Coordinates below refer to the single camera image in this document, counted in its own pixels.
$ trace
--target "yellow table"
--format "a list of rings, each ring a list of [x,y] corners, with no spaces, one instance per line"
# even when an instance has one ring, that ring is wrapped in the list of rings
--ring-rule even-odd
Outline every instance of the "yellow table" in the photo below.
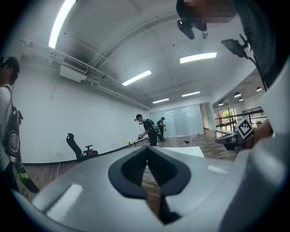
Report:
[[[136,145],[136,142],[137,142],[138,140],[125,140],[125,141],[123,141],[123,143],[128,143],[129,144],[129,148],[130,148],[130,145],[131,145],[131,143],[134,143],[135,144],[135,147],[137,146]]]

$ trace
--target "wooden floor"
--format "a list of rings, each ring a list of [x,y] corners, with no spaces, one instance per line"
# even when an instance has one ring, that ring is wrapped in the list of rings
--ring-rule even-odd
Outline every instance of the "wooden floor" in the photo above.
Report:
[[[192,136],[185,137],[175,137],[166,138],[165,142],[159,143],[160,147],[188,147],[188,146],[199,146],[202,150],[205,158],[220,159],[220,160],[230,160],[234,161],[236,158],[236,153],[233,151],[227,151],[223,145],[215,143],[217,137],[222,136],[222,133],[212,132],[204,130],[204,135],[197,136],[192,140]],[[138,146],[149,145],[147,140],[141,141],[137,144]],[[61,176],[75,165],[77,162],[56,165],[43,165],[43,166],[27,166],[26,170],[35,182],[38,188],[43,189],[50,182],[54,181],[58,176]],[[24,195],[29,201],[34,197],[34,194],[29,192],[25,186],[20,182],[18,176],[16,178],[19,191]],[[150,170],[146,168],[143,175],[142,187],[147,191],[147,203],[155,215],[159,213],[160,204],[160,189],[158,184],[155,182],[150,182]]]

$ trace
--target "white shirt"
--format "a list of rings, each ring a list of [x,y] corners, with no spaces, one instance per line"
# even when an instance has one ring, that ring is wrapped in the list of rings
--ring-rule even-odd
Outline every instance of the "white shirt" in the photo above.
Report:
[[[10,102],[11,100],[11,94],[9,89],[7,89],[4,86],[8,86],[9,89],[11,89],[10,85],[3,85],[0,87],[0,171],[3,172],[9,162],[11,161],[10,157],[5,153],[5,147],[2,144],[2,141],[5,138],[6,134],[6,125],[8,123],[11,110],[12,110],[12,104]]]

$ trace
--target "man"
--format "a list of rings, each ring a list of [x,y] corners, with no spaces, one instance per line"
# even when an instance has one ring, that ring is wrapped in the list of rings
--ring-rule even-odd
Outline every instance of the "man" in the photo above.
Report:
[[[290,43],[281,29],[282,22],[287,21],[288,8],[281,4],[263,0],[178,0],[176,10],[187,24],[201,31],[207,30],[207,23],[227,23],[238,14],[259,74],[269,88],[290,52]],[[269,121],[265,121],[255,130],[254,138],[246,140],[247,147],[272,133]]]
[[[136,120],[138,122],[143,123],[145,132],[140,135],[140,139],[142,139],[146,134],[148,134],[150,138],[150,146],[157,146],[157,132],[156,132],[156,127],[154,122],[150,119],[143,120],[143,117],[141,114],[136,115]]]
[[[8,58],[2,65],[0,71],[0,171],[3,179],[10,189],[18,190],[13,164],[10,157],[5,153],[2,141],[5,139],[6,126],[11,115],[11,92],[12,85],[19,73],[19,62],[15,57]]]
[[[165,120],[164,117],[161,118],[161,120],[159,120],[157,122],[157,126],[159,127],[159,130],[160,130],[160,133],[161,133],[161,136],[162,136],[162,139],[160,141],[166,141],[165,138],[164,138],[164,130],[166,130],[166,125],[163,124],[163,121]]]

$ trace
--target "table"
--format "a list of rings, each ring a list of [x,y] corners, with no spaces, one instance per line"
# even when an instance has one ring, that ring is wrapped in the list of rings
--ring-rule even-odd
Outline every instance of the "table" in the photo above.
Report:
[[[137,142],[137,140],[125,140],[125,141],[123,141],[123,143],[128,143],[129,144],[129,148],[130,148],[131,143],[134,143],[135,147],[136,147],[137,146],[136,142]]]
[[[182,153],[185,155],[191,155],[191,156],[204,158],[203,152],[201,151],[199,146],[195,146],[195,147],[163,147],[163,149],[175,151],[175,152]]]

